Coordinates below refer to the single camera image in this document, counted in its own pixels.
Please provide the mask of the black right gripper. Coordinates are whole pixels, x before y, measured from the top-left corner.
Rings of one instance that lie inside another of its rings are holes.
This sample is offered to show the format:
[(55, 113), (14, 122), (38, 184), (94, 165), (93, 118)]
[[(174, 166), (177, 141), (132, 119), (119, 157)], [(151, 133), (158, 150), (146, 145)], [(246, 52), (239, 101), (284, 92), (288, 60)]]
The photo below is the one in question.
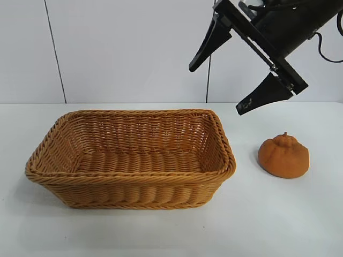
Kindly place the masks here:
[(264, 105), (290, 99), (308, 84), (286, 57), (334, 16), (342, 17), (342, 1), (264, 1), (249, 4), (248, 20), (231, 1), (217, 1), (213, 17), (196, 55), (189, 64), (195, 72), (231, 37), (233, 29), (259, 56), (267, 55), (271, 73), (236, 105), (239, 115)]

